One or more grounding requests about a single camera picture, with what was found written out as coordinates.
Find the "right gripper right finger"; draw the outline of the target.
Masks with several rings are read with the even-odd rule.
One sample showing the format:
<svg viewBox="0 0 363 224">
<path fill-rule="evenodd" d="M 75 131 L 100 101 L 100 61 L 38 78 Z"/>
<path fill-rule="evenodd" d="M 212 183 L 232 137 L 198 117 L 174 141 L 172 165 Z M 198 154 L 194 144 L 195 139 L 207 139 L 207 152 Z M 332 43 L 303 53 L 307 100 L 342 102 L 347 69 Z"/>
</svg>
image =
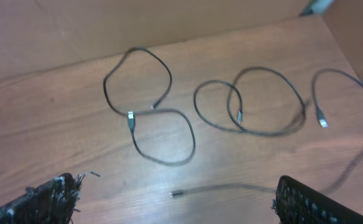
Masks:
<svg viewBox="0 0 363 224">
<path fill-rule="evenodd" d="M 283 224 L 363 224 L 363 215 L 283 175 L 272 208 Z"/>
</svg>

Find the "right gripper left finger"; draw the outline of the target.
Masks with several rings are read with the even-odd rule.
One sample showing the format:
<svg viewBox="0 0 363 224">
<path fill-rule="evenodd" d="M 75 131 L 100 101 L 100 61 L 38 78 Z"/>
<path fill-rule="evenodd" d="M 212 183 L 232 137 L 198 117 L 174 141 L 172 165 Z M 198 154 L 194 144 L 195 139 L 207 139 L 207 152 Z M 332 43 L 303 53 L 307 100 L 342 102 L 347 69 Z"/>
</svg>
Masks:
<svg viewBox="0 0 363 224">
<path fill-rule="evenodd" d="M 0 223 L 70 223 L 83 176 L 64 173 L 0 207 Z"/>
</svg>

